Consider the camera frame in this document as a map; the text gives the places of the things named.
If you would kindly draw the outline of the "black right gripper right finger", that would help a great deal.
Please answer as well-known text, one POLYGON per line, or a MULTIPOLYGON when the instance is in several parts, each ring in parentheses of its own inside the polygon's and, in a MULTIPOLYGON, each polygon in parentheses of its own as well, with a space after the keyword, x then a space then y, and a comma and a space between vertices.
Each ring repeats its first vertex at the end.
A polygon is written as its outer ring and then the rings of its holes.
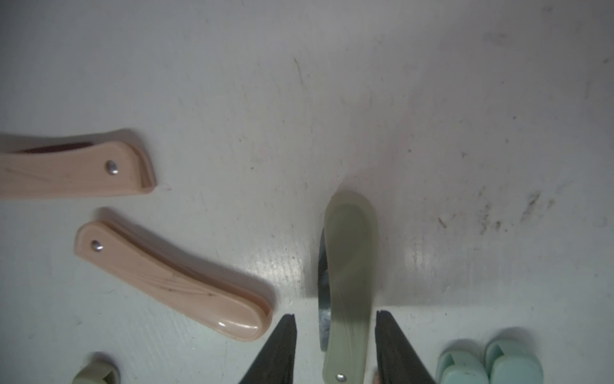
POLYGON ((375 342, 380 383, 435 384, 409 339, 387 310, 377 312, 375 342))

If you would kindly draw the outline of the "olive folding knife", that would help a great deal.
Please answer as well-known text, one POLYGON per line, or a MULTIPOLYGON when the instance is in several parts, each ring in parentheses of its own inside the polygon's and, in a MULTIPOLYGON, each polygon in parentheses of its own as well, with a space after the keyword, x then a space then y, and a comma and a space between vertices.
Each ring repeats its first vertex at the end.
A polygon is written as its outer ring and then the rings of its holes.
POLYGON ((369 200, 336 193, 318 256, 318 323, 325 383, 362 383, 366 373, 379 230, 369 200))
POLYGON ((72 384, 120 384, 118 369, 114 364, 92 361, 73 378, 72 384))

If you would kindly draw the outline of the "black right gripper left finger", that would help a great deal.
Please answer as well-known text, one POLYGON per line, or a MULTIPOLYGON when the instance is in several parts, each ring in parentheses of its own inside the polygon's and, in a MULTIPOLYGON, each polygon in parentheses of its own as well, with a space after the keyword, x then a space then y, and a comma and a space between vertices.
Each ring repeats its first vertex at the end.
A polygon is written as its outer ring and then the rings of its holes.
POLYGON ((240 384, 292 384, 297 343, 294 315, 283 315, 240 384))

